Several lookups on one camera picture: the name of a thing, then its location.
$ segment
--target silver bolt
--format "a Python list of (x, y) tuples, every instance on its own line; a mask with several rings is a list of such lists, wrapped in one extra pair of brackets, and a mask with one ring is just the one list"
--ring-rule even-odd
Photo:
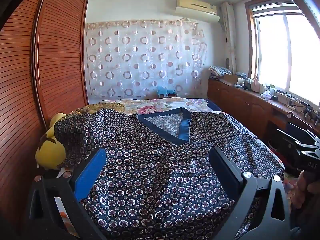
[(64, 178), (69, 178), (71, 176), (71, 172), (70, 171), (65, 171), (64, 173), (63, 173), (63, 177)]
[(278, 175), (274, 175), (274, 176), (273, 176), (273, 179), (274, 179), (276, 182), (281, 181), (281, 178), (280, 178)]
[(40, 175), (35, 176), (35, 181), (36, 181), (36, 182), (38, 182), (38, 181), (40, 181), (40, 180), (41, 180), (41, 176), (40, 176)]
[(245, 176), (246, 178), (251, 178), (252, 174), (251, 174), (251, 172), (249, 172), (249, 171), (245, 171), (245, 172), (243, 173), (243, 176)]

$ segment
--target window blind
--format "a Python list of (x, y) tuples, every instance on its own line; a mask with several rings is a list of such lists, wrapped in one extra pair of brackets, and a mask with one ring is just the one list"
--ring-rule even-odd
[(296, 4), (291, 0), (269, 0), (250, 5), (253, 18), (271, 15), (303, 15)]

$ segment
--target floral quilt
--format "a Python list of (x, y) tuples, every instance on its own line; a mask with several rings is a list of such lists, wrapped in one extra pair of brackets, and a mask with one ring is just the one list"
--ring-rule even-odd
[(162, 98), (151, 100), (104, 100), (102, 103), (116, 102), (124, 104), (124, 114), (150, 114), (153, 112), (165, 112), (179, 107), (185, 108), (190, 112), (213, 112), (207, 101), (204, 99), (190, 98)]

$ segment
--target wardrobe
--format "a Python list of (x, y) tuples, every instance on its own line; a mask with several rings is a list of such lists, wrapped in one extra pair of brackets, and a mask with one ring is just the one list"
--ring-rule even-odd
[(40, 172), (34, 155), (51, 118), (88, 104), (87, 2), (23, 0), (0, 31), (0, 215), (15, 228)]

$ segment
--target window frame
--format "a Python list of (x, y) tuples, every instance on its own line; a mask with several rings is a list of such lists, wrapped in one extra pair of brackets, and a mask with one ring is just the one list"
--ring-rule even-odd
[[(256, 24), (256, 21), (259, 20), (259, 18), (254, 19), (252, 17), (252, 11), (249, 8), (253, 4), (261, 3), (261, 2), (266, 2), (266, 1), (271, 1), (271, 0), (251, 0), (248, 2), (245, 2), (245, 10), (247, 14), (247, 20), (248, 20), (248, 30), (249, 30), (249, 72), (248, 72), (248, 77), (249, 78), (254, 78), (255, 76), (259, 75), (260, 73), (260, 64), (258, 62), (261, 62), (261, 53), (259, 50), (259, 41), (260, 41), (260, 35), (259, 35), (259, 25)], [(290, 31), (289, 31), (289, 26), (288, 26), (288, 20), (286, 15), (284, 16), (284, 24), (287, 29), (287, 34), (288, 34), (288, 64), (289, 66), (289, 71), (288, 71), (288, 76), (291, 76), (291, 64), (292, 64), (292, 52), (291, 52), (291, 41), (290, 41)], [(302, 98), (299, 95), (296, 95), (292, 92), (289, 92), (290, 88), (290, 78), (287, 78), (287, 83), (286, 83), (286, 88), (277, 88), (280, 90), (285, 89), (288, 93), (291, 95), (294, 95), (297, 98), (300, 98), (303, 100), (305, 103), (309, 104), (311, 107), (314, 109), (319, 109), (320, 107), (320, 102), (319, 105), (316, 105), (309, 100)]]

